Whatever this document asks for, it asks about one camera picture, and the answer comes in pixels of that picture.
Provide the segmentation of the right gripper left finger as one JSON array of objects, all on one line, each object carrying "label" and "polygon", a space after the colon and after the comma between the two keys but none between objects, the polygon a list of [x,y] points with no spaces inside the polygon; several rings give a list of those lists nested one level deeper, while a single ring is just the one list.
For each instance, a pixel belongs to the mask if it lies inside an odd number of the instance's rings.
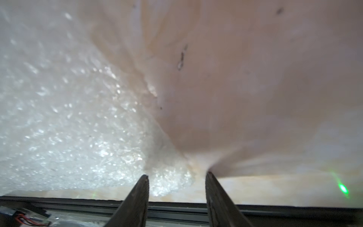
[{"label": "right gripper left finger", "polygon": [[142,175],[105,227],[145,227],[149,200],[149,179]]}]

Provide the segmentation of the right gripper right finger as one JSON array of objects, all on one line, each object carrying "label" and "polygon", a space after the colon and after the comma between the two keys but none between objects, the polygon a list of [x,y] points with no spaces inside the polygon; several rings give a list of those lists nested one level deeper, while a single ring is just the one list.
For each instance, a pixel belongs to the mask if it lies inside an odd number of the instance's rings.
[{"label": "right gripper right finger", "polygon": [[252,227],[212,172],[207,172],[205,190],[211,227]]}]

